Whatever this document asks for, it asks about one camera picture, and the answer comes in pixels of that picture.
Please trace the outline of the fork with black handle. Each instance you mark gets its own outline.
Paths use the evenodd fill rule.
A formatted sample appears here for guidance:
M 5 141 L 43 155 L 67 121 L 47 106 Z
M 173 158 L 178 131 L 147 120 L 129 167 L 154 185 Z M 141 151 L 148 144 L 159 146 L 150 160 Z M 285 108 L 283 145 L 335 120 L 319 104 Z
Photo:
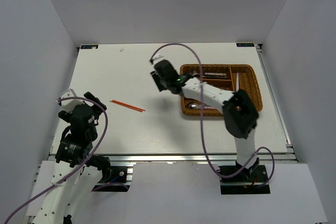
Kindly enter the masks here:
M 196 78 L 206 78 L 206 79 L 228 79 L 228 76 L 226 77 L 217 77 L 217 76 L 205 76 L 204 74 L 200 74 L 200 73 L 193 73 L 192 74 L 193 77 L 196 77 Z

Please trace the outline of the white chopstick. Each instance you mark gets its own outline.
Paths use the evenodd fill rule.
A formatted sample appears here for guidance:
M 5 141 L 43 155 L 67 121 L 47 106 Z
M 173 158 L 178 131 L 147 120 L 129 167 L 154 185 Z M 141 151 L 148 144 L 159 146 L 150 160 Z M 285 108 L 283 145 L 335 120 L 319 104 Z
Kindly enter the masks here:
M 236 73 L 236 91 L 239 90 L 239 72 Z

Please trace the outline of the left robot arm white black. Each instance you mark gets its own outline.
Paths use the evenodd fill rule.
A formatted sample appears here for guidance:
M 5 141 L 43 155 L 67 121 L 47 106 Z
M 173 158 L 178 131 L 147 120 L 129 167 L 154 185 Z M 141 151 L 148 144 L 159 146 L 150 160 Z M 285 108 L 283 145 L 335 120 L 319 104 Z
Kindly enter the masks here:
M 106 105 L 90 92 L 79 97 L 72 89 L 57 102 L 59 118 L 69 125 L 62 132 L 53 177 L 33 223 L 71 223 L 83 199 L 111 175 L 108 158 L 95 154 L 108 129 L 97 132 L 99 117 L 107 117 Z

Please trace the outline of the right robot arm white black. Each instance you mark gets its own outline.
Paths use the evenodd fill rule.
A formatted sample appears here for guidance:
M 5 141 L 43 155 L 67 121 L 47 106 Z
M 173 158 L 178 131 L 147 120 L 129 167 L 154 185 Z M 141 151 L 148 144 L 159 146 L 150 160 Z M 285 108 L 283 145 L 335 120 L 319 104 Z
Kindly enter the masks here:
M 246 91 L 240 89 L 231 92 L 204 82 L 203 67 L 199 68 L 199 75 L 197 78 L 190 73 L 178 74 L 166 59 L 154 64 L 154 71 L 151 72 L 160 91 L 169 90 L 172 94 L 197 100 L 221 112 L 226 130 L 234 137 L 237 152 L 237 171 L 221 178 L 238 176 L 245 182 L 250 181 L 255 177 L 259 165 L 255 147 L 259 114 Z

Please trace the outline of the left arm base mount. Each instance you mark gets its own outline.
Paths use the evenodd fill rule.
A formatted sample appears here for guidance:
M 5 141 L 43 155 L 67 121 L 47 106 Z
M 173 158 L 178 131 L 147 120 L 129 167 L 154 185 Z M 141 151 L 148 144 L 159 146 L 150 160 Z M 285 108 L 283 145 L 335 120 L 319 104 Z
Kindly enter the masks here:
M 90 183 L 92 191 L 127 192 L 127 167 L 111 165 L 108 157 L 93 155 L 80 174 L 80 180 Z

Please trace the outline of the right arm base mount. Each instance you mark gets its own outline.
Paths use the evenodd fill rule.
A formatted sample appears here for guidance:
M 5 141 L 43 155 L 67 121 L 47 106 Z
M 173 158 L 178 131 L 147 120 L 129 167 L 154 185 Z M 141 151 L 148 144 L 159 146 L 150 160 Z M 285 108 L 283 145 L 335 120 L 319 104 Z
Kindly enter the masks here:
M 242 172 L 232 178 L 220 178 L 220 193 L 221 195 L 267 195 L 270 194 L 269 185 L 260 186 L 267 179 L 265 165 L 259 165 L 250 176 Z

